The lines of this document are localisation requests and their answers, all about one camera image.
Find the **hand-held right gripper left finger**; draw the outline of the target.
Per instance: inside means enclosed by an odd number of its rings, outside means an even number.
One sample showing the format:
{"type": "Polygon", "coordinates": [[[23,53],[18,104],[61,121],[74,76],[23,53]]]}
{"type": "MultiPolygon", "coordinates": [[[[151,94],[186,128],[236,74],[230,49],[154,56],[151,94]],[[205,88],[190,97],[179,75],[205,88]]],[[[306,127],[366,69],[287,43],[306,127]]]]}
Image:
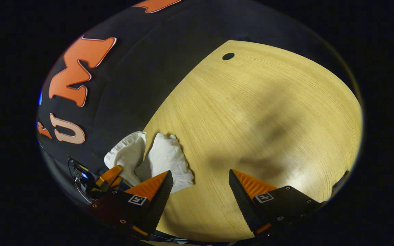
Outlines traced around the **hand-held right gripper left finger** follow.
{"type": "Polygon", "coordinates": [[[170,170],[126,191],[109,190],[87,206],[87,212],[120,234],[149,240],[173,187],[170,170]]]}

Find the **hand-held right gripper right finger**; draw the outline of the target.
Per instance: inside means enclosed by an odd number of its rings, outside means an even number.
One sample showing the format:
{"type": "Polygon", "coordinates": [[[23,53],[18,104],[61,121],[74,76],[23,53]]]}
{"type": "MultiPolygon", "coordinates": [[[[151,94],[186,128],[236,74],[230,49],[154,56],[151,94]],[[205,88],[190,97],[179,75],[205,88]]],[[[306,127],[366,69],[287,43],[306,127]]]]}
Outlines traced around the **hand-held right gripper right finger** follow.
{"type": "Polygon", "coordinates": [[[229,171],[228,183],[254,236],[288,232],[323,207],[292,186],[277,188],[235,169],[229,171]]]}

